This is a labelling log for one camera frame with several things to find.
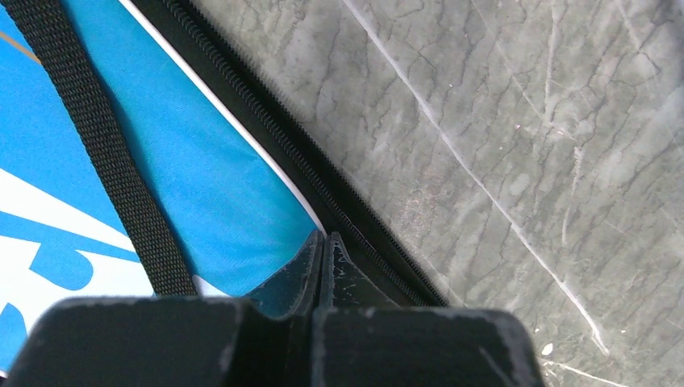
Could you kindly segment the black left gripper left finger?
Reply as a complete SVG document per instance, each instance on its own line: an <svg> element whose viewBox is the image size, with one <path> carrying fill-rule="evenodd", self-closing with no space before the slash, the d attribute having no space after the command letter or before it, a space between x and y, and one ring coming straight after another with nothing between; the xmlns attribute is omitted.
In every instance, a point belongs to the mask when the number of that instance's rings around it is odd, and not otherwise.
<svg viewBox="0 0 684 387"><path fill-rule="evenodd" d="M51 308L8 386L308 386L325 238L242 298L75 298Z"/></svg>

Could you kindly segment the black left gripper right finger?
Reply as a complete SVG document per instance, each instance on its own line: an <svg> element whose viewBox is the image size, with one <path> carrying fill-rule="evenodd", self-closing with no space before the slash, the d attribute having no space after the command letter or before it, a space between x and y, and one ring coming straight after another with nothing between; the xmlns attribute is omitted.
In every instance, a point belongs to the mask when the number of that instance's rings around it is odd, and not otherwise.
<svg viewBox="0 0 684 387"><path fill-rule="evenodd" d="M532 341L502 310L401 307L351 260L323 253L315 311L317 386L542 386Z"/></svg>

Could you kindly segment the blue racket bag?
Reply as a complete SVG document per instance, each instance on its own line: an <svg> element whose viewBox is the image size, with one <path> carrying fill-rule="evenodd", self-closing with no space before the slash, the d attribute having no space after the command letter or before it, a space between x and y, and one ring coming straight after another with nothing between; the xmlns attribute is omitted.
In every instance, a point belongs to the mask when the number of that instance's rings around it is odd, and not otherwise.
<svg viewBox="0 0 684 387"><path fill-rule="evenodd" d="M190 1L1 4L1 383L75 298L242 298L321 232L445 300Z"/></svg>

